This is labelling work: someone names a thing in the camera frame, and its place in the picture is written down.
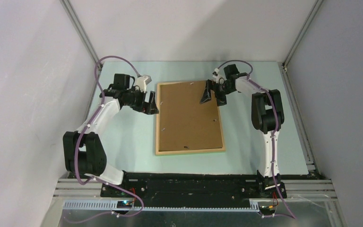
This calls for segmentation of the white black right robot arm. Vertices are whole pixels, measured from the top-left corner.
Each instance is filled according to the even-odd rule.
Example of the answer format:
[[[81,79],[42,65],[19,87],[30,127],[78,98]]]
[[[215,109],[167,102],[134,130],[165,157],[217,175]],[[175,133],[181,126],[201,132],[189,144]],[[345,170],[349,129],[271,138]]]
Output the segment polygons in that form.
[[[239,92],[251,97],[251,123],[253,128],[262,132],[265,159],[257,170],[256,192],[260,197],[272,195],[281,184],[277,162],[277,143],[285,116],[281,93],[277,89],[267,89],[251,78],[250,73],[239,72],[235,64],[224,63],[215,68],[212,79],[205,83],[201,104],[216,99],[217,106],[227,104],[226,96]]]

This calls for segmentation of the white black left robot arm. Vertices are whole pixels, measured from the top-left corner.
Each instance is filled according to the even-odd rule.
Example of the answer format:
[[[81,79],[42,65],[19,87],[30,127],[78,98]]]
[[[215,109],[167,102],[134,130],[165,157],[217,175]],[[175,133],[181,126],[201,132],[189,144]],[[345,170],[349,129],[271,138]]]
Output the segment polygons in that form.
[[[92,116],[76,131],[67,131],[63,136],[65,167],[76,176],[113,184],[112,191],[119,197],[130,192],[130,183],[123,180],[124,172],[107,162],[106,152],[99,135],[108,122],[124,107],[147,115],[158,114],[154,91],[148,92],[152,81],[149,75],[137,78],[127,74],[115,74],[113,83],[101,89],[100,101]]]

